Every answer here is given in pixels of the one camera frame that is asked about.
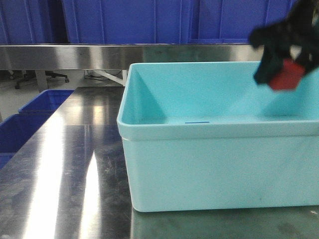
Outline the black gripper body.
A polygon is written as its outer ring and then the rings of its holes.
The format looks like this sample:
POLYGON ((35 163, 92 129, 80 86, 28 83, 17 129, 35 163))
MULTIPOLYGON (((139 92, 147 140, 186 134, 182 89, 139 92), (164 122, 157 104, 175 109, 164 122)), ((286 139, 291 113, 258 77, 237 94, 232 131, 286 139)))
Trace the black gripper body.
POLYGON ((283 58, 289 58, 291 46, 297 46, 309 53, 319 52, 319 2, 298 0, 286 18, 254 28, 249 35, 253 48, 264 49, 283 58))

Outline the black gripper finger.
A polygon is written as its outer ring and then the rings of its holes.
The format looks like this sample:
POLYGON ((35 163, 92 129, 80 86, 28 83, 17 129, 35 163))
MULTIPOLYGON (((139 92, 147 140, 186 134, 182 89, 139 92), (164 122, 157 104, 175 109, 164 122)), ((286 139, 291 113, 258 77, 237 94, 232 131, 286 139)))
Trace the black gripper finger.
POLYGON ((270 47, 264 47, 260 64, 254 74, 257 85, 269 84, 283 68, 283 57, 270 47))
POLYGON ((298 76, 305 76, 319 67, 319 47, 300 46, 299 53, 294 59, 298 76))

